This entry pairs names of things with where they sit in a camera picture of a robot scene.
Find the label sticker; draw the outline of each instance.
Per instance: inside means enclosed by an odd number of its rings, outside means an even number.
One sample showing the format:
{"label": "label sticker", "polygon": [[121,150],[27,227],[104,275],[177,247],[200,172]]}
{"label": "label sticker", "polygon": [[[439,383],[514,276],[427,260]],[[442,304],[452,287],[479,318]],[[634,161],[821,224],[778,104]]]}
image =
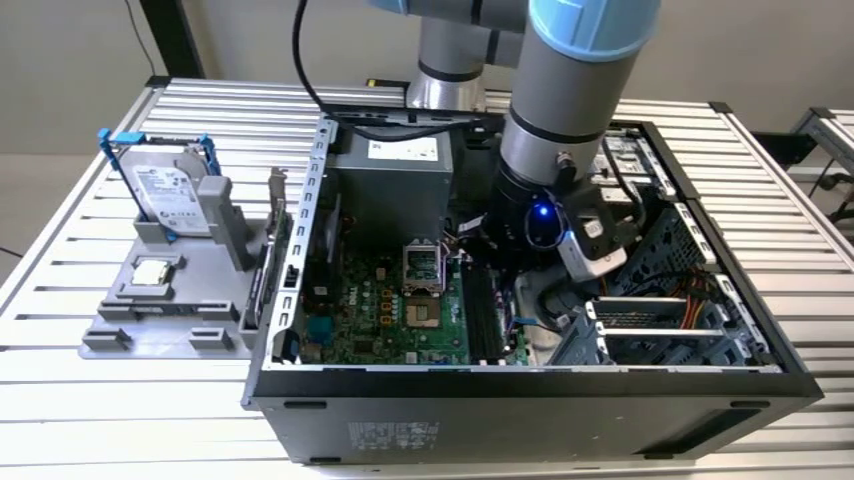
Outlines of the label sticker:
{"label": "label sticker", "polygon": [[160,224],[179,235],[209,234],[208,222],[187,173],[175,167],[149,165],[136,165],[133,173],[144,202],[156,212]]}
{"label": "label sticker", "polygon": [[439,147],[434,137],[416,138],[406,142],[368,142],[368,158],[375,160],[439,161]]}
{"label": "label sticker", "polygon": [[356,450],[432,450],[439,422],[350,422]]}

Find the aluminum extrusion table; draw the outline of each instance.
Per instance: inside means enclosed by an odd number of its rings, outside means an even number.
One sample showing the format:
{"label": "aluminum extrusion table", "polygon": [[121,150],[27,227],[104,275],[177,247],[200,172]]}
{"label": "aluminum extrusion table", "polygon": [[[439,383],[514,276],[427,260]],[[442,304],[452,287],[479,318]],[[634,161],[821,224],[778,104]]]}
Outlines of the aluminum extrusion table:
{"label": "aluminum extrusion table", "polygon": [[854,110],[811,108],[791,133],[813,137],[849,174],[854,174]]}
{"label": "aluminum extrusion table", "polygon": [[[327,88],[338,103],[402,104],[395,88]],[[508,95],[488,108],[504,111]],[[211,134],[232,199],[267,214],[271,166],[296,205],[316,106],[292,86],[172,80],[148,87],[119,130]],[[695,463],[307,468],[240,408],[248,362],[81,360],[76,347],[135,237],[135,206],[103,155],[0,288],[0,477],[295,478],[582,476],[691,480],[854,478],[854,251],[733,114],[624,100],[655,122],[826,398]]]}

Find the motherboard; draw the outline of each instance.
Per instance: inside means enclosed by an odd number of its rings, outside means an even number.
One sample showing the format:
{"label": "motherboard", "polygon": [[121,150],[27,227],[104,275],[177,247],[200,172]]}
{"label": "motherboard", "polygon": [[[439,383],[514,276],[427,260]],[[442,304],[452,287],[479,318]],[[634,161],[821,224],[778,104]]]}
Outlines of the motherboard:
{"label": "motherboard", "polygon": [[[463,263],[443,261],[444,292],[404,293],[404,271],[436,280],[424,252],[410,256],[344,254],[340,297],[314,309],[300,358],[304,363],[339,365],[470,365],[470,335],[463,305]],[[514,332],[514,345],[524,345]],[[524,348],[507,352],[504,362],[526,365]]]}

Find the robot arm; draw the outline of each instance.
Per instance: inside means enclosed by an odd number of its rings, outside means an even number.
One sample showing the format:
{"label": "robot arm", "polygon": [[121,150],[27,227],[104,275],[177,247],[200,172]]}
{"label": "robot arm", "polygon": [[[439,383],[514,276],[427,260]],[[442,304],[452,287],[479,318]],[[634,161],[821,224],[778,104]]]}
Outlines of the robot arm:
{"label": "robot arm", "polygon": [[[502,257],[523,258],[531,248],[556,248],[575,280],[603,275],[624,262],[623,245],[634,240],[644,215],[639,207],[632,224],[615,221],[586,175],[652,35],[660,0],[530,0],[527,12],[522,1],[511,0],[372,3],[430,17],[422,24],[422,73],[410,90],[415,98],[407,98],[420,108],[479,109],[483,61],[466,53],[476,43],[471,29],[480,28],[472,25],[483,25],[486,17],[495,26],[515,28],[527,13],[500,168],[482,228]],[[627,188],[626,194],[632,197]],[[552,240],[535,244],[532,238]]]}

